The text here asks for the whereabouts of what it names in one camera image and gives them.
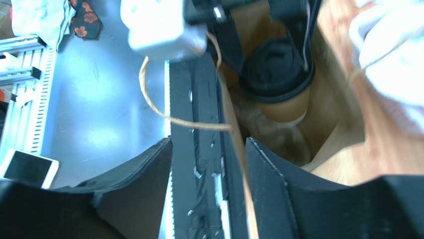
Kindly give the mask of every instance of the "phone screen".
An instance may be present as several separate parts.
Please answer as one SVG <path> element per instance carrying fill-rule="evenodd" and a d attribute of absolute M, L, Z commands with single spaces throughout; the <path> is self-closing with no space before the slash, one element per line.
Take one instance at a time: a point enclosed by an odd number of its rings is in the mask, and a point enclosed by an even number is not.
<path fill-rule="evenodd" d="M 52 161 L 15 151 L 4 178 L 41 187 Z"/>

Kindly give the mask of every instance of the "white power adapter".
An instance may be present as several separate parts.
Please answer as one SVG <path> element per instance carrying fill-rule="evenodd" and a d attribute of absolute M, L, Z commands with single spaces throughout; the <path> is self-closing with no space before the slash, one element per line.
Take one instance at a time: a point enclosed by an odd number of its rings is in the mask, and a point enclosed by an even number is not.
<path fill-rule="evenodd" d="M 208 45 L 207 26 L 184 20 L 186 0 L 122 0 L 121 19 L 133 51 L 158 61 L 200 57 Z"/>

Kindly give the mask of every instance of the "brown cardboard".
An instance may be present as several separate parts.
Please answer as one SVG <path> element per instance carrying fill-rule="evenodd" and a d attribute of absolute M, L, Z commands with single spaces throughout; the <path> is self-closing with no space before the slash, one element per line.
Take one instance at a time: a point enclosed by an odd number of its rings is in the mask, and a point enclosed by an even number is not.
<path fill-rule="evenodd" d="M 0 4 L 0 40 L 15 37 L 9 8 L 10 6 L 7 4 Z"/>
<path fill-rule="evenodd" d="M 245 56 L 248 56 L 267 39 L 285 35 L 282 24 L 270 22 L 268 4 L 265 1 L 236 9 L 231 13 L 236 22 Z M 298 125 L 310 145 L 312 155 L 314 155 L 312 161 L 303 167 L 307 171 L 312 171 L 344 147 L 365 140 L 362 113 L 358 102 L 319 29 L 314 35 L 313 48 L 317 72 L 310 86 L 307 114 Z M 232 87 L 238 82 L 237 75 L 226 66 L 221 69 L 221 79 L 226 82 L 228 87 Z M 249 237 L 257 239 L 258 233 L 248 183 L 244 140 L 226 87 L 222 87 L 222 99 L 226 122 L 234 128 L 231 139 L 243 174 Z"/>

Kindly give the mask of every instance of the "orange flower pattern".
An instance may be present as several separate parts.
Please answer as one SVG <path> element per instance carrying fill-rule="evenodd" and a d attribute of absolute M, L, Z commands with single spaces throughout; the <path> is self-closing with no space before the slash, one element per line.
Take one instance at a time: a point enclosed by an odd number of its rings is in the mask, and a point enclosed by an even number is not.
<path fill-rule="evenodd" d="M 89 22 L 89 23 L 93 23 L 93 22 L 97 21 L 97 19 L 98 19 L 97 15 L 92 13 L 92 12 L 86 13 L 84 15 L 84 21 Z"/>
<path fill-rule="evenodd" d="M 83 2 L 83 8 L 86 10 L 86 12 L 93 12 L 90 5 L 88 5 L 88 3 L 86 1 Z"/>
<path fill-rule="evenodd" d="M 69 0 L 69 3 L 71 4 L 71 6 L 76 6 L 77 0 Z"/>
<path fill-rule="evenodd" d="M 87 31 L 84 26 L 77 27 L 74 30 L 75 30 L 75 34 L 79 37 L 85 37 L 87 35 Z"/>
<path fill-rule="evenodd" d="M 102 22 L 85 0 L 69 0 L 69 4 L 77 11 L 71 19 L 75 35 L 81 38 L 97 38 Z"/>

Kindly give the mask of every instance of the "white phone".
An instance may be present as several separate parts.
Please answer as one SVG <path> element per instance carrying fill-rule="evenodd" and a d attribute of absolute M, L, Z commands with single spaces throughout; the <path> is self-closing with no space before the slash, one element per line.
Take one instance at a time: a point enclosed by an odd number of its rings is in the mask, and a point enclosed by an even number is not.
<path fill-rule="evenodd" d="M 0 177 L 48 189 L 58 168 L 56 160 L 10 149 L 0 166 Z"/>

